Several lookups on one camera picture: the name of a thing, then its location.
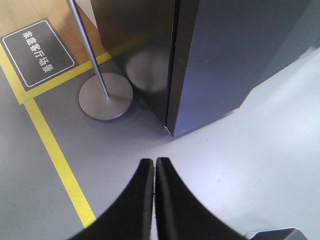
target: yellow tape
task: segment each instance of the yellow tape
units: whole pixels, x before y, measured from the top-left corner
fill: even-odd
[[[108,53],[104,53],[97,57],[97,61],[99,64],[101,64],[110,58],[111,57]],[[92,211],[84,193],[82,192],[76,177],[73,174],[62,150],[60,149],[47,121],[45,120],[33,98],[91,69],[91,63],[88,61],[84,64],[81,64],[80,66],[77,66],[27,92],[20,82],[15,69],[13,68],[6,52],[1,45],[0,65],[2,66],[14,95],[20,104],[24,104],[27,112],[29,113],[29,116],[42,139],[42,142],[61,178],[61,181],[63,182],[67,193],[69,194],[69,197],[83,226],[88,227],[96,220],[96,216]]]
[[[73,174],[63,152],[48,126],[47,121],[42,115],[34,99],[25,102],[24,106],[51,157],[55,169],[58,172],[67,193],[69,194],[83,226],[88,227],[96,220],[96,216],[82,192],[75,175]]]
[[[110,60],[112,57],[109,55],[109,53],[101,54],[96,58],[98,64],[104,63],[107,60]],[[79,66],[74,67],[73,69],[60,74],[59,76],[56,76],[49,81],[44,82],[43,84],[36,86],[35,88],[26,91],[20,95],[17,95],[16,98],[18,99],[19,104],[23,104],[30,99],[34,99],[35,97],[49,91],[50,89],[53,89],[60,84],[63,84],[70,79],[73,79],[74,77],[83,74],[84,72],[92,69],[92,64],[90,61],[87,61]]]
[[[98,56],[96,58],[98,64],[102,64],[108,60],[110,60],[112,57],[108,52],[105,52]],[[53,89],[60,84],[63,84],[70,79],[73,79],[74,77],[83,74],[84,72],[92,69],[92,64],[90,61],[87,61],[79,66],[74,67],[73,69],[60,74],[41,85],[38,85],[34,88],[32,88],[29,91],[25,91],[25,88],[23,87],[22,83],[20,82],[20,79],[12,66],[4,48],[2,45],[0,45],[0,64],[2,65],[3,71],[8,79],[11,79],[10,85],[13,90],[13,93],[18,100],[19,104],[24,104],[27,101],[34,99],[35,97],[49,91],[50,89]]]

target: black curved object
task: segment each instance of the black curved object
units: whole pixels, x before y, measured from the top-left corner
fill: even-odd
[[[115,202],[70,240],[148,240],[153,209],[154,164],[142,159]]]
[[[156,161],[155,215],[159,240],[245,240],[195,198],[165,157]]]

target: round metal base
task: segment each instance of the round metal base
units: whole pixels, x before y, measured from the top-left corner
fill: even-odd
[[[93,119],[112,120],[123,115],[133,99],[131,84],[123,76],[115,73],[102,73],[109,97],[105,97],[97,76],[87,80],[79,94],[82,110]]]

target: stanchion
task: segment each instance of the stanchion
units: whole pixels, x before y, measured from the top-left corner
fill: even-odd
[[[95,76],[87,80],[80,90],[80,106],[93,119],[104,121],[116,119],[131,105],[132,86],[121,75],[101,73],[77,4],[75,0],[67,0],[67,2],[95,73]]]

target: sign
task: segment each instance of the sign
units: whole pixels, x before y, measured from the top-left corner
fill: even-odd
[[[22,83],[33,88],[76,65],[47,18],[2,38]]]

